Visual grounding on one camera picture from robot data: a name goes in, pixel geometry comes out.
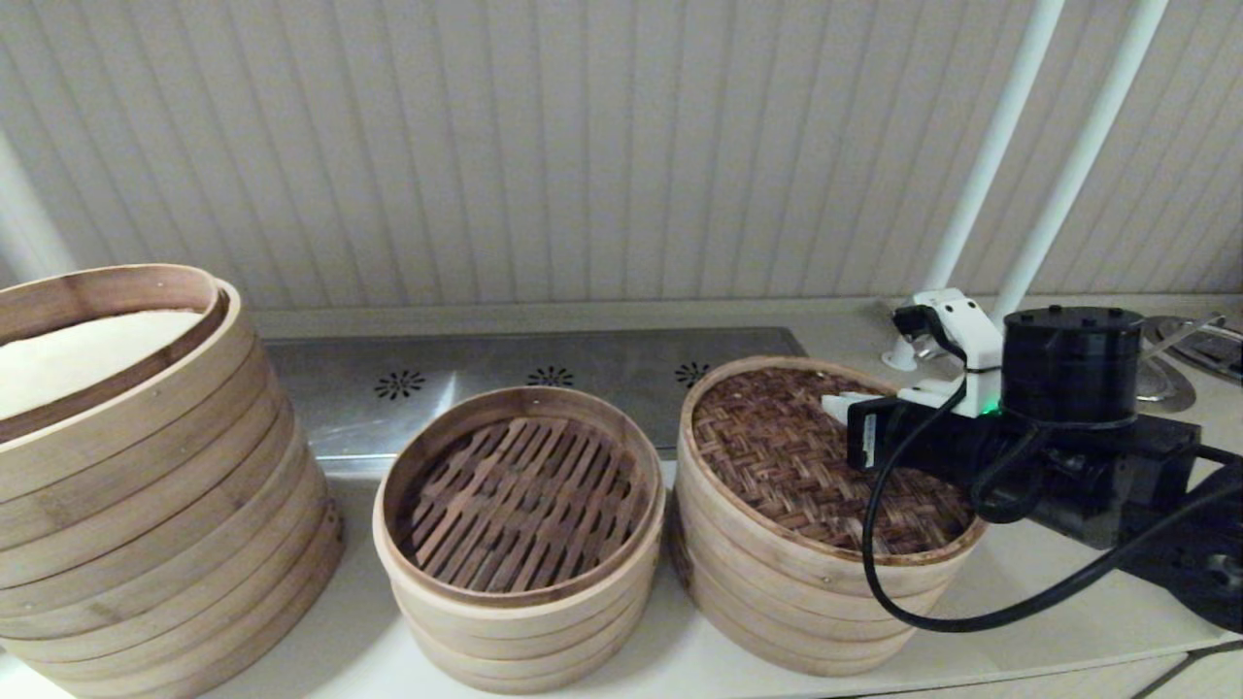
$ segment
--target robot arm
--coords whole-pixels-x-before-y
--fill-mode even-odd
[[[1053,306],[1007,316],[1002,341],[957,290],[920,294],[894,322],[904,335],[932,335],[962,359],[962,383],[921,382],[896,398],[824,403],[845,418],[848,464],[880,473],[874,502],[896,459],[958,485],[986,520],[1030,517],[1112,549],[1091,575],[1071,576],[1078,582],[1058,599],[1121,567],[1243,632],[1243,464],[1202,445],[1198,425],[1135,413],[1141,320],[1119,308]],[[947,400],[957,400],[952,410]],[[1188,493],[1197,458],[1222,468]],[[873,592],[892,603],[879,580]],[[1040,597],[1047,608],[1052,597]],[[894,607],[899,618],[933,631],[992,628],[1039,611],[929,619]]]

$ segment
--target woven bamboo lid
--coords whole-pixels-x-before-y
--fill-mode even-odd
[[[440,592],[513,606],[608,575],[655,517],[659,463],[607,403],[554,388],[480,396],[438,418],[389,476],[385,520]]]
[[[812,541],[859,551],[871,476],[846,466],[845,425],[823,410],[820,396],[891,394],[892,388],[815,359],[742,362],[753,367],[721,367],[687,397],[704,464],[753,515]],[[973,519],[957,488],[899,468],[881,500],[878,553],[943,549]]]

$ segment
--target bamboo steamer rim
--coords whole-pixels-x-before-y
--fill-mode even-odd
[[[210,394],[204,397],[204,399],[198,404],[178,415],[175,419],[159,427],[158,429],[150,430],[145,439],[140,442],[134,442],[119,451],[111,454],[109,456],[93,463],[87,469],[81,469],[72,476],[63,478],[56,483],[48,484],[39,490],[27,493],[25,495],[19,495],[4,502],[0,502],[0,550],[7,550],[14,546],[19,546],[30,541],[35,541],[41,537],[52,535],[60,530],[68,529],[82,520],[92,517],[103,510],[114,506],[122,500],[137,495],[142,489],[152,485],[155,480],[164,478],[169,473],[179,469],[185,460],[194,456],[193,451],[189,451],[185,442],[179,442],[167,449],[180,449],[180,454],[184,455],[180,463],[168,461],[162,463],[159,468],[144,469],[143,473],[138,474],[137,469],[133,469],[133,461],[135,460],[137,453],[150,454],[153,445],[168,442],[172,439],[165,439],[168,434],[175,432],[181,420],[186,419],[199,419],[196,415],[214,414],[219,410],[219,405],[222,402],[222,391],[229,389],[236,393],[236,387],[230,387],[230,382],[237,378],[237,374],[247,368],[247,363],[256,364],[262,362],[262,369],[265,376],[260,384],[255,384],[252,377],[247,381],[250,382],[249,388],[242,388],[246,400],[254,404],[254,400],[259,397],[262,391],[278,391],[275,386],[275,381],[268,381],[266,372],[270,369],[266,366],[266,358],[261,353],[256,353],[257,343],[252,343],[249,353],[237,364],[237,368],[225,378]],[[211,427],[204,428],[209,432],[199,432],[199,435],[205,439],[214,440],[221,434],[226,433],[232,425],[225,424],[227,418],[215,418],[205,424]],[[206,448],[208,442],[203,443],[203,448]],[[157,451],[160,454],[160,459],[164,459],[167,454]],[[63,504],[73,502],[76,506],[70,510]]]
[[[695,382],[686,398],[682,400],[682,409],[679,417],[679,430],[681,432],[684,444],[687,453],[690,454],[690,461],[694,468],[705,476],[706,481],[712,486],[712,489],[730,502],[735,509],[743,512],[748,519],[762,526],[764,530],[771,532],[773,536],[787,540],[798,546],[809,549],[818,553],[825,556],[832,556],[835,558],[850,561],[850,562],[863,562],[863,555],[858,551],[851,551],[849,549],[842,549],[839,546],[830,546],[823,541],[817,541],[802,534],[798,534],[791,529],[778,525],[771,519],[761,515],[753,507],[743,502],[737,494],[735,494],[721,479],[707,466],[707,461],[699,450],[699,443],[695,439],[695,423],[694,414],[695,407],[699,405],[704,396],[717,383],[721,383],[726,378],[732,376],[755,372],[758,369],[767,368],[779,368],[779,369],[799,369],[810,372],[829,372],[843,378],[858,382],[859,384],[876,391],[880,394],[894,396],[897,393],[897,387],[894,384],[880,381],[875,377],[868,376],[863,372],[844,367],[842,364],[835,364],[833,362],[827,362],[823,359],[817,359],[813,357],[748,357],[745,359],[737,359],[721,364],[720,367],[709,372],[704,378]],[[958,535],[957,539],[931,551],[920,551],[917,553],[878,553],[874,556],[876,566],[886,567],[915,567],[926,566],[932,563],[940,563],[960,556],[971,550],[971,547],[983,536],[984,530],[988,527],[984,520],[979,519],[979,515],[972,517],[971,525]]]
[[[400,591],[395,586],[390,586],[390,590],[398,607],[405,612],[405,616],[416,622],[424,631],[436,637],[441,643],[452,647],[459,653],[492,660],[527,660],[566,649],[585,638],[595,636],[602,628],[608,626],[608,622],[620,614],[623,609],[639,599],[646,599],[651,592],[650,586],[630,586],[630,588],[607,607],[571,626],[528,637],[487,638],[475,636],[469,629],[452,626],[446,627],[444,624],[436,626],[436,619],[430,619],[429,623],[425,616],[420,616],[409,608],[408,602],[403,599]]]
[[[227,300],[221,299],[210,274],[165,264],[99,267],[0,290],[0,346],[142,311],[200,315],[184,332],[119,372],[0,419],[0,444],[52,427],[175,364],[216,331],[224,321],[226,305]]]
[[[323,507],[319,516],[301,517],[296,530],[287,532],[276,551],[260,562],[250,577],[172,629],[152,634],[113,653],[70,660],[27,659],[26,663],[57,679],[103,680],[127,677],[193,652],[218,632],[234,626],[239,618],[290,578],[296,581],[311,577],[323,561],[332,557],[331,550],[341,545],[337,540],[341,531],[339,519],[332,502]]]
[[[327,499],[323,505],[327,511]],[[341,521],[337,517],[334,526]],[[308,566],[308,575],[286,576],[246,616],[179,655],[132,674],[58,684],[81,697],[199,695],[250,667],[285,638],[332,581],[344,549],[339,535],[331,537],[327,551],[319,551],[321,557]]]
[[[733,641],[748,653],[789,670],[818,677],[859,674],[885,663],[896,654],[895,652],[889,655],[875,655],[863,660],[814,658],[778,646],[777,643],[759,636],[755,631],[748,629],[746,626],[722,611],[711,597],[696,598],[692,596],[692,599],[695,599],[695,604],[699,607],[700,612],[707,617],[707,621],[710,621],[717,631],[730,638],[730,641]]]
[[[566,410],[557,412],[557,408]],[[505,415],[496,417],[495,409],[503,409]],[[476,592],[452,586],[426,573],[411,563],[397,547],[393,532],[398,529],[399,504],[410,489],[414,478],[425,468],[430,459],[436,458],[449,444],[485,424],[497,419],[516,417],[552,417],[585,423],[608,435],[618,445],[629,449],[634,456],[633,468],[638,473],[638,485],[650,489],[648,506],[638,519],[630,536],[593,568],[589,568],[561,583],[523,592]],[[660,515],[665,506],[665,489],[660,476],[660,459],[656,449],[639,425],[629,415],[600,398],[568,388],[546,386],[525,386],[502,388],[481,393],[454,405],[424,427],[403,447],[393,466],[384,475],[375,496],[373,531],[375,545],[392,557],[392,576],[404,577],[447,601],[464,603],[464,607],[485,607],[490,611],[531,609],[538,616],[539,609],[558,601],[569,601],[577,596],[592,592],[595,583],[614,577],[617,570],[633,558],[645,534],[659,527]]]
[[[500,679],[486,675],[471,674],[457,665],[450,663],[441,663],[438,659],[438,657],[435,657],[435,653],[441,647],[441,644],[426,644],[426,646],[421,644],[420,633],[423,633],[425,629],[416,628],[414,624],[410,624],[409,617],[405,617],[408,622],[408,628],[410,629],[411,636],[415,637],[415,644],[419,646],[421,652],[425,655],[428,655],[428,659],[435,667],[440,668],[440,670],[444,672],[446,675],[454,678],[455,680],[462,684],[466,684],[469,687],[484,692],[491,692],[495,694],[539,694],[544,692],[552,692],[554,689],[578,682],[579,679],[598,670],[602,665],[604,665],[605,662],[609,660],[609,658],[617,654],[617,652],[622,649],[622,647],[625,644],[629,637],[634,633],[634,629],[638,628],[638,623],[641,618],[643,614],[639,614],[639,617],[634,621],[630,628],[623,629],[623,632],[615,636],[613,639],[610,639],[609,643],[605,644],[603,649],[597,652],[590,658],[583,660],[578,665],[574,665],[568,669],[556,670],[548,674],[527,677],[523,679]]]
[[[214,353],[218,345],[227,348],[230,343],[239,346],[245,343],[249,352],[250,345],[256,338],[242,311],[241,296],[226,281],[218,279],[214,280],[214,284],[218,289],[220,305],[224,308],[224,320],[206,340],[195,346],[184,357],[179,358],[172,366],[165,367],[155,376],[102,403],[75,413],[55,424],[0,443],[0,502],[7,502],[14,498],[34,493],[94,465],[94,461],[86,461],[87,456],[82,454],[73,454],[75,459],[48,460],[48,454],[45,454],[45,451],[55,453],[56,449],[47,447],[46,442],[63,438],[62,433],[87,430],[92,422],[99,419],[103,413],[121,409],[131,402],[140,404],[143,400],[149,399],[149,397],[160,397],[167,384],[177,384],[174,379],[179,378],[183,369],[191,367],[205,354]],[[242,352],[237,358],[239,363],[245,356],[246,352]],[[31,463],[37,463],[40,468],[31,468]]]
[[[618,611],[617,616],[608,619],[599,632],[582,639],[580,642],[559,648],[551,653],[533,658],[520,659],[495,659],[480,658],[462,653],[444,643],[435,633],[428,631],[399,601],[398,609],[406,626],[414,633],[419,647],[428,650],[431,647],[430,658],[436,658],[452,668],[487,680],[521,682],[552,675],[559,672],[580,668],[592,662],[604,648],[612,646],[618,639],[630,636],[639,623],[639,618],[646,607],[646,595],[631,601]]]
[[[0,588],[89,565],[160,526],[224,481],[250,458],[280,418],[276,377],[262,359],[256,346],[242,367],[221,384],[254,394],[237,402],[236,413],[220,434],[134,494],[42,537],[0,551]],[[239,435],[244,438],[240,443]]]
[[[650,578],[651,573],[655,571],[661,534],[663,522],[660,521],[659,515],[664,511],[664,488],[659,489],[658,496],[660,500],[658,520],[653,522],[653,526],[649,526],[645,531],[643,531],[641,536],[638,534],[635,535],[635,539],[641,540],[638,546],[638,555],[622,561],[622,565],[617,566],[605,578],[592,587],[578,591],[569,597],[562,597],[525,607],[484,607],[480,604],[471,604],[469,602],[445,597],[428,587],[424,587],[423,585],[419,585],[411,576],[409,576],[409,568],[413,568],[414,566],[410,566],[409,562],[405,561],[401,552],[398,551],[397,546],[392,541],[392,537],[388,535],[383,519],[383,505],[379,498],[377,498],[375,507],[373,510],[372,534],[379,550],[380,563],[384,566],[385,572],[388,572],[390,583],[395,590],[400,590],[411,598],[416,598],[418,602],[424,604],[429,612],[440,614],[444,618],[457,619],[464,631],[471,629],[471,633],[477,632],[480,636],[485,636],[482,631],[477,628],[479,626],[497,632],[496,636],[490,636],[492,638],[506,638],[508,637],[506,636],[507,633],[513,634],[513,637],[526,638],[533,636],[530,631],[526,631],[530,629],[531,623],[538,622],[556,628],[577,623],[578,621],[582,621],[582,614],[592,614],[608,607],[618,597],[625,595],[626,588],[633,585],[638,585],[643,580]]]
[[[292,405],[287,398],[283,412],[292,417]],[[122,614],[123,618],[142,613],[186,586],[198,585],[203,575],[236,555],[262,527],[272,526],[283,515],[292,516],[300,509],[312,507],[322,493],[326,493],[327,485],[313,460],[308,461],[313,455],[301,438],[296,418],[288,422],[291,424],[283,427],[280,419],[273,423],[264,440],[247,456],[249,460],[260,450],[270,450],[276,456],[275,465],[261,468],[259,464],[247,465],[247,460],[244,460],[208,495],[126,546],[62,573],[0,590],[0,608],[4,611],[0,617],[0,629],[4,629],[0,638],[47,638],[48,627],[55,627],[55,634],[58,636],[94,631],[114,623],[111,617],[119,614],[118,603],[134,608]],[[227,496],[221,486],[239,476],[239,469],[252,469],[254,473],[242,478],[254,478],[257,485],[240,506],[232,502],[231,507],[225,507]],[[142,565],[150,565],[138,572],[133,570],[134,566],[129,563],[133,547],[143,546],[147,537],[167,534],[165,527],[170,527],[168,532],[179,531],[188,529],[190,522],[194,522],[195,529],[204,530],[201,537],[185,542],[169,558],[144,558]],[[101,604],[107,609],[108,621],[96,619],[98,614],[94,611]],[[89,623],[82,626],[83,619]],[[15,632],[14,627],[24,631]],[[31,628],[40,629],[40,633],[30,636]]]
[[[892,616],[888,619],[846,619],[827,614],[807,604],[794,595],[787,596],[781,586],[766,585],[764,581],[752,581],[736,567],[721,562],[711,562],[705,556],[691,560],[694,544],[685,539],[682,522],[672,517],[669,526],[669,558],[684,590],[690,590],[694,576],[701,567],[712,568],[712,575],[721,585],[742,599],[747,606],[761,611],[764,616],[789,626],[813,624],[820,636],[838,641],[878,641],[909,631],[911,627]]]
[[[832,636],[820,636],[809,629],[791,626],[781,619],[768,616],[762,609],[750,606],[738,597],[725,582],[716,578],[711,570],[700,565],[694,551],[686,551],[689,563],[695,568],[695,577],[691,580],[689,590],[694,590],[694,598],[700,602],[707,597],[712,599],[722,612],[728,613],[737,621],[745,622],[753,633],[761,634],[769,641],[782,638],[804,653],[815,652],[817,657],[829,660],[868,660],[878,655],[889,657],[901,650],[902,646],[915,634],[915,627],[906,627],[897,633],[871,639],[842,639]]]
[[[850,623],[884,623],[894,619],[894,616],[876,602],[871,595],[853,595],[833,588],[817,587],[807,581],[784,575],[756,557],[752,551],[746,550],[737,542],[723,536],[723,531],[712,522],[706,511],[700,510],[699,504],[691,499],[679,498],[679,527],[682,536],[681,544],[687,552],[694,552],[695,558],[707,567],[721,567],[740,580],[753,580],[764,591],[781,592],[792,598],[791,604],[803,604],[803,611],[808,614],[822,616]],[[687,529],[696,535],[687,536]],[[712,536],[699,534],[712,532]],[[736,552],[740,558],[730,557],[730,551]],[[937,598],[945,593],[950,581],[941,581],[919,592],[906,595],[894,595],[892,598],[901,607],[922,613],[932,608]]]
[[[292,412],[287,408],[282,409],[278,419],[286,417],[292,423]],[[313,499],[308,498],[307,504],[313,504]],[[270,526],[261,527],[240,551],[199,578],[195,585],[116,624],[52,638],[0,637],[0,642],[15,655],[47,663],[85,660],[126,650],[180,626],[222,598],[236,595],[239,588],[250,583],[250,576],[273,557],[281,557],[295,549],[300,551],[312,534],[310,521],[311,517],[306,516],[297,519],[292,510],[277,511]]]

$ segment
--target bamboo steamer lid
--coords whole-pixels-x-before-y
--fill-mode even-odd
[[[820,396],[892,387],[809,358],[755,357],[696,383],[682,405],[671,552],[682,585],[722,633],[798,672],[864,672],[914,629],[863,573],[870,479],[845,466],[844,425]],[[983,534],[965,496],[899,469],[881,501],[878,575],[905,608],[936,603]]]

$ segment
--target black cable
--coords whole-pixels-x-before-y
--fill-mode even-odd
[[[1035,423],[1027,423],[1027,432],[997,458],[987,469],[979,473],[971,486],[971,506],[984,521],[992,524],[1013,524],[1032,514],[1044,495],[1044,479],[1037,470],[1028,473],[1027,490],[1022,496],[1007,501],[994,501],[993,491],[1002,479],[1009,475],[1032,453],[1040,450],[1049,440],[1050,430]]]
[[[894,465],[897,463],[897,458],[902,455],[902,451],[919,437],[925,429],[927,429],[932,423],[935,423],[941,415],[948,413],[962,402],[963,396],[966,396],[966,382],[958,386],[958,389],[945,402],[940,408],[937,408],[931,415],[927,417],[922,423],[916,425],[907,435],[897,444],[894,451],[890,454],[889,459],[880,468],[880,473],[876,476],[876,484],[873,486],[871,498],[868,500],[868,514],[864,516],[863,522],[863,570],[864,575],[868,577],[868,587],[871,588],[871,593],[876,597],[876,601],[881,607],[885,608],[890,614],[901,622],[905,622],[915,628],[921,628],[925,631],[936,631],[943,633],[968,633],[975,631],[987,631],[991,628],[998,628],[1009,623],[1014,623],[1019,619],[1030,617],[1065,601],[1066,598],[1081,592],[1084,588],[1096,582],[1105,573],[1112,571],[1120,566],[1126,558],[1140,551],[1149,540],[1154,539],[1162,531],[1170,529],[1171,526],[1178,524],[1186,517],[1191,516],[1193,512],[1227,498],[1229,495],[1237,495],[1243,493],[1243,483],[1234,483],[1227,488],[1217,491],[1207,493],[1199,495],[1193,500],[1185,502],[1173,512],[1166,515],[1156,524],[1151,525],[1135,539],[1127,541],[1126,544],[1109,551],[1108,553],[1100,556],[1086,566],[1079,568],[1073,575],[1063,580],[1062,582],[1049,587],[1048,590],[1039,592],[1022,602],[1011,604],[1002,609],[989,612],[987,614],[981,614],[977,617],[965,617],[957,619],[938,619],[932,617],[925,617],[909,612],[897,606],[880,586],[880,577],[876,575],[876,560],[873,550],[873,535],[876,525],[876,515],[880,510],[881,493],[885,489],[885,481],[889,480],[890,473],[894,470]],[[1199,456],[1214,460],[1222,464],[1238,464],[1239,456],[1223,451],[1221,449],[1213,449],[1211,447],[1201,447],[1197,453]]]

